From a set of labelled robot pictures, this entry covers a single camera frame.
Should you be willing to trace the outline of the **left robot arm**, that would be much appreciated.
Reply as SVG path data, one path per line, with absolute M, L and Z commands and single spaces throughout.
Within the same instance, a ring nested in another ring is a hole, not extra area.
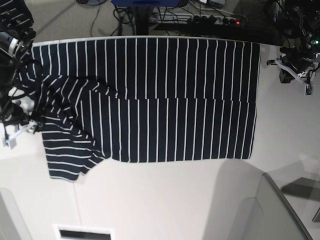
M 265 17 L 294 46 L 279 49 L 281 55 L 269 59 L 268 66 L 280 68 L 282 84 L 297 81 L 303 93 L 314 93 L 314 78 L 320 69 L 320 2 L 318 0 L 268 0 L 263 6 Z

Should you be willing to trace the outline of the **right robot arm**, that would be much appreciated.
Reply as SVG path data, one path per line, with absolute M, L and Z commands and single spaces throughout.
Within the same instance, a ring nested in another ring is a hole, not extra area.
M 3 146 L 10 149 L 17 145 L 20 134 L 34 134 L 44 126 L 38 113 L 28 113 L 21 107 L 21 99 L 38 90 L 41 83 L 40 76 L 31 86 L 24 86 L 18 79 L 28 66 L 43 68 L 39 61 L 31 57 L 36 36 L 33 24 L 25 1 L 0 2 L 0 128 Z

